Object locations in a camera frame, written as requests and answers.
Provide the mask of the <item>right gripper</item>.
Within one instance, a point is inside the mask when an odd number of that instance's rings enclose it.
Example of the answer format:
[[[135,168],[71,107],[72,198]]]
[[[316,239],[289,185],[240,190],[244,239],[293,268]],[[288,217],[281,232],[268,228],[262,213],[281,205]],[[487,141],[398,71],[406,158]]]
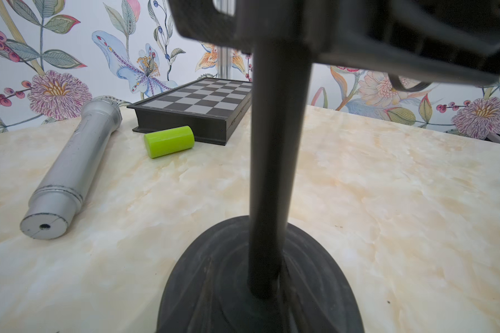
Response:
[[[500,79],[500,1],[314,1],[312,50],[327,65],[490,85]]]

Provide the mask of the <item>black stand pole with clip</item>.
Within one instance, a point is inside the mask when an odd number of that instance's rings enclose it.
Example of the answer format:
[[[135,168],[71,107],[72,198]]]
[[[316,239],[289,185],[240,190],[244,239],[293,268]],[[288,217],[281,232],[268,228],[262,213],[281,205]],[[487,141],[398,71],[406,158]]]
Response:
[[[187,38],[251,51],[251,184],[248,285],[273,294],[294,185],[313,55],[304,42],[303,1],[238,1],[234,15],[212,1],[171,1]]]

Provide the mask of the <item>black round stand base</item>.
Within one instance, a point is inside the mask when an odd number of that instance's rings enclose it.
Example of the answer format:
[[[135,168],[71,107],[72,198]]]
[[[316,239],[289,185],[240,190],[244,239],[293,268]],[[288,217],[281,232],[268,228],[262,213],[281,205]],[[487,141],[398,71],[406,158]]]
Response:
[[[289,225],[272,297],[247,283],[249,219],[214,225],[189,245],[162,295],[158,332],[363,332],[354,293],[330,254]]]

